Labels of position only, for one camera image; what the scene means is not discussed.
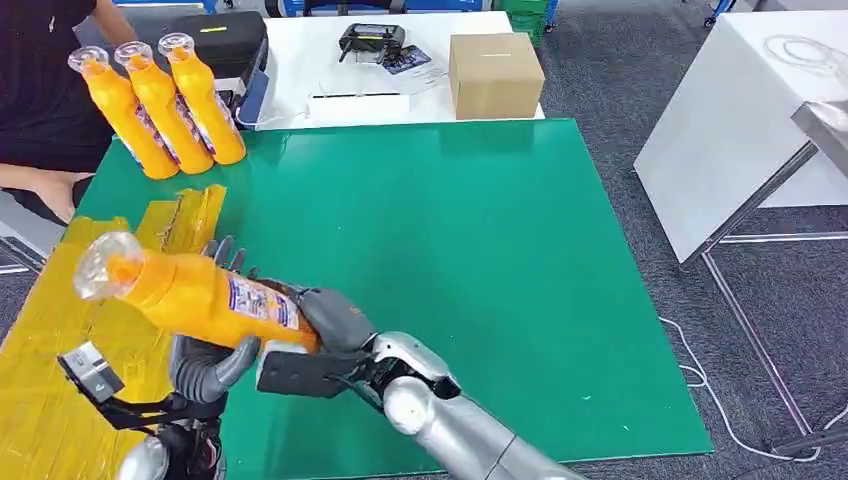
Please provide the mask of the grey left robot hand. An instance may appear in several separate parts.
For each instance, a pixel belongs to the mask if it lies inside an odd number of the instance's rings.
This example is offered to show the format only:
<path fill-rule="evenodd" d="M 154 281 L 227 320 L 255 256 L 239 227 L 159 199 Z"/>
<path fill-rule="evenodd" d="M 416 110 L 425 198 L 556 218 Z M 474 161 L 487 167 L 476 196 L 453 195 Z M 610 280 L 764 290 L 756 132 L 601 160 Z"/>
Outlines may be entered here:
<path fill-rule="evenodd" d="M 254 364 L 261 340 L 247 335 L 234 348 L 174 334 L 168 360 L 168 376 L 174 390 L 190 401 L 217 401 Z"/>

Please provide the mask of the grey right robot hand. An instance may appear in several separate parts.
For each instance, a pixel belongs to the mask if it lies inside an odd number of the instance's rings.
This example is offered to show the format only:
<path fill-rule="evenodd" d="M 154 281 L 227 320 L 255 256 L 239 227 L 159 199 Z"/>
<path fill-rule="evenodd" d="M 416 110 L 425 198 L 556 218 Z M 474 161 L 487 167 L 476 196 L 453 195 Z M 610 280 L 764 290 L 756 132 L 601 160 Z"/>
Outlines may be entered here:
<path fill-rule="evenodd" d="M 359 351 L 377 335 L 363 311 L 335 289 L 292 285 L 270 278 L 260 278 L 259 283 L 294 302 L 300 315 L 320 338 L 324 350 L 331 353 Z"/>

